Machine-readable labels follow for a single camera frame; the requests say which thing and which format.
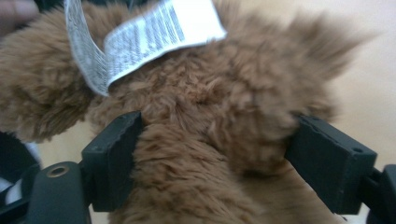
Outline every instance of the brown teddy bear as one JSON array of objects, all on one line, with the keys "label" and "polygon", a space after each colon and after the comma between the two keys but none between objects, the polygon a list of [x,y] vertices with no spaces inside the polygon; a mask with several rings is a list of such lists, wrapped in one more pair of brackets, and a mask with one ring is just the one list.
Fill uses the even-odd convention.
[{"label": "brown teddy bear", "polygon": [[[0,131],[41,141],[86,118],[99,133],[141,111],[134,188],[111,223],[341,222],[283,156],[296,116],[332,118],[326,85],[361,40],[326,17],[282,26],[232,2],[215,6],[224,39],[168,52],[117,80],[108,97],[81,75],[63,11],[41,15],[1,42]],[[145,10],[84,4],[99,48]]]}]

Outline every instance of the white tag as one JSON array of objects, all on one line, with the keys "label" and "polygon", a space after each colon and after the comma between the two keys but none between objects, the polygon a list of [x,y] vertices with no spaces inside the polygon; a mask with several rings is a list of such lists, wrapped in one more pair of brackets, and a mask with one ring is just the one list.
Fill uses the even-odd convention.
[{"label": "white tag", "polygon": [[166,52],[221,40],[226,31],[211,0],[164,0],[107,35],[102,52],[93,43],[80,0],[64,2],[73,57],[93,91],[108,86]]}]

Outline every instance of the brown fur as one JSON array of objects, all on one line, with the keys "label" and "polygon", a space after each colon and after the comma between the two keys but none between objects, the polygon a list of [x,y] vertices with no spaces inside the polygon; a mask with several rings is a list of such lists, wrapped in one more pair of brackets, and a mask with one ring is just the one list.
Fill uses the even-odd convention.
[{"label": "brown fur", "polygon": [[[87,88],[62,11],[42,15],[1,43],[0,130],[39,141],[87,117],[99,133],[116,116],[140,110],[147,127],[134,154],[135,186],[112,223],[318,223],[298,207],[323,204],[272,206],[276,198],[260,191],[274,177],[263,175],[291,176],[291,189],[304,185],[283,159],[295,116],[332,117],[326,84],[360,41],[325,17],[300,16],[282,27],[243,15],[236,4],[216,7],[224,40],[167,53],[114,83],[110,97]],[[100,48],[106,34],[145,10],[84,9]],[[243,176],[250,171],[260,175]]]}]

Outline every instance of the hand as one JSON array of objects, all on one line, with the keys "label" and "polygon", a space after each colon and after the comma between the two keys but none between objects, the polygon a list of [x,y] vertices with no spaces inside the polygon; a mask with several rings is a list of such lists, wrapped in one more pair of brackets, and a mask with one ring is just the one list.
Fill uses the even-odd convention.
[{"label": "hand", "polygon": [[0,38],[38,15],[33,0],[0,0]]}]

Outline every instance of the fabric label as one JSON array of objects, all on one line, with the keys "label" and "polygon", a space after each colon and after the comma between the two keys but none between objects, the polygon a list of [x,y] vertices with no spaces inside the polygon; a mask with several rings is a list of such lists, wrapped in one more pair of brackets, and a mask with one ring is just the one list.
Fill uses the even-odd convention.
[{"label": "fabric label", "polygon": [[80,0],[65,0],[64,10],[78,68],[90,88],[104,96],[112,82],[166,52],[227,35],[211,0],[164,0],[110,32],[101,51],[90,36]]}]

